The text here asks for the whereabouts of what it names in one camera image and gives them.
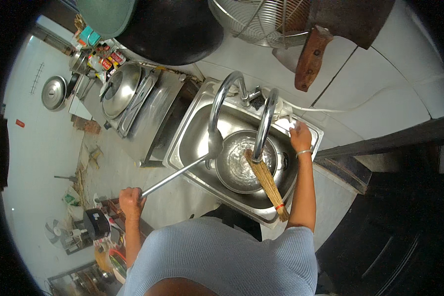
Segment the wire basket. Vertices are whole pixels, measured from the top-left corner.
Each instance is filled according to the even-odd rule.
[[[209,9],[235,37],[273,48],[303,45],[311,0],[209,0]]]

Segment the person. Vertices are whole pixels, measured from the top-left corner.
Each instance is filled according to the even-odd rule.
[[[313,295],[317,262],[311,133],[298,121],[290,134],[299,169],[288,223],[275,240],[260,242],[216,217],[203,216],[154,230],[141,245],[139,220],[146,198],[138,202],[139,188],[122,190],[131,267],[124,294]]]

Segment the light blue sweater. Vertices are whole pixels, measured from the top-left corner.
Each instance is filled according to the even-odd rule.
[[[291,227],[276,240],[259,242],[211,217],[166,226],[146,239],[124,294],[141,296],[165,278],[187,278],[220,296],[313,295],[313,233]]]

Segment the bracelet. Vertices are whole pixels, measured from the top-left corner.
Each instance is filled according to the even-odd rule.
[[[312,153],[312,151],[310,149],[309,150],[299,151],[298,153],[296,153],[296,158],[298,158],[298,156],[300,156],[301,154],[303,154],[305,152],[311,152]]]

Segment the red sticker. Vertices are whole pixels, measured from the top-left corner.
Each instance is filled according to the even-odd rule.
[[[18,126],[24,127],[24,122],[23,122],[23,121],[19,121],[19,120],[17,120],[15,123],[16,123]]]

